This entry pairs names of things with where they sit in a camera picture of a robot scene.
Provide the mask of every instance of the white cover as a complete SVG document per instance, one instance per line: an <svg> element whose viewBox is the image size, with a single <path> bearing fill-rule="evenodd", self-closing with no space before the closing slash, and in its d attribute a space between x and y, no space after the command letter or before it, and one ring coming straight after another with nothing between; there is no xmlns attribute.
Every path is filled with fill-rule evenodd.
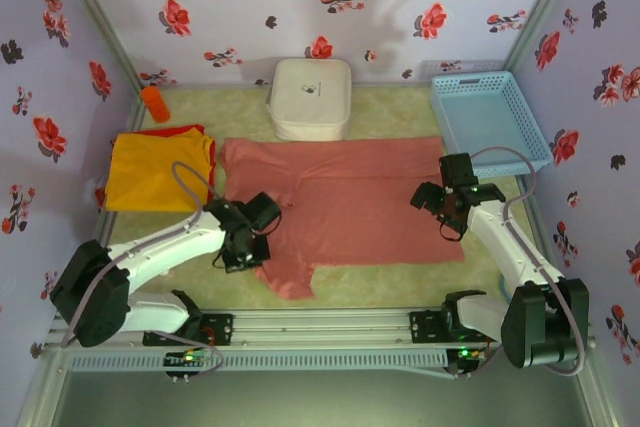
<svg viewBox="0 0 640 427"><path fill-rule="evenodd" d="M268 104L281 139L343 140L349 133L351 69L341 60L281 60Z"/></svg>

